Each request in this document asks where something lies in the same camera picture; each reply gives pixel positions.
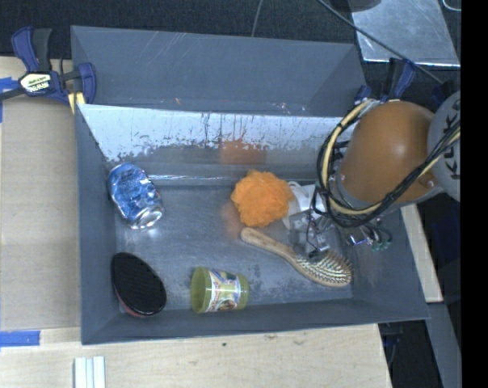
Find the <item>black oval brush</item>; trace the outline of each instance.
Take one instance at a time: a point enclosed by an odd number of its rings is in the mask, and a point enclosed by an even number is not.
[[[120,304],[132,316],[152,316],[166,304],[162,280],[146,262],[131,253],[113,256],[111,282]]]

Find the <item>orange bath sponge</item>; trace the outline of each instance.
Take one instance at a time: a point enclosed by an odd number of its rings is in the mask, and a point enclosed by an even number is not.
[[[250,170],[231,194],[241,222],[248,227],[265,227],[287,215],[294,199],[286,181],[271,172]]]

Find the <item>gray plastic tray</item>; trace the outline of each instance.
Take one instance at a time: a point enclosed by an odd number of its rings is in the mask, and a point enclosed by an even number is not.
[[[385,218],[394,234],[387,251],[341,249],[354,267],[341,289],[316,285],[238,238],[229,195],[249,169],[315,180],[318,147],[364,83],[353,46],[88,27],[72,37],[74,63],[90,61],[99,75],[96,104],[75,117],[84,344],[427,317],[399,212]],[[236,141],[254,148],[225,155]],[[163,196],[165,215],[150,230],[130,230],[107,199],[107,172],[120,161],[143,167]],[[264,231],[287,241],[281,221]],[[138,319],[122,311],[109,272],[117,251],[139,255],[162,278],[162,312]],[[197,266],[247,276],[248,306],[195,314]]]

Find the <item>clamp label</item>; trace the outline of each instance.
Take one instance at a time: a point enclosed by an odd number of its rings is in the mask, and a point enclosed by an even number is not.
[[[36,93],[49,89],[51,80],[49,74],[27,74],[19,80],[19,84],[26,92]]]

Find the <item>blue crushed can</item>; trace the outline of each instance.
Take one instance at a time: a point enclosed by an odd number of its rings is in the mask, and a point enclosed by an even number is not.
[[[107,190],[132,229],[151,227],[162,218],[162,197],[140,167],[124,162],[107,176]]]

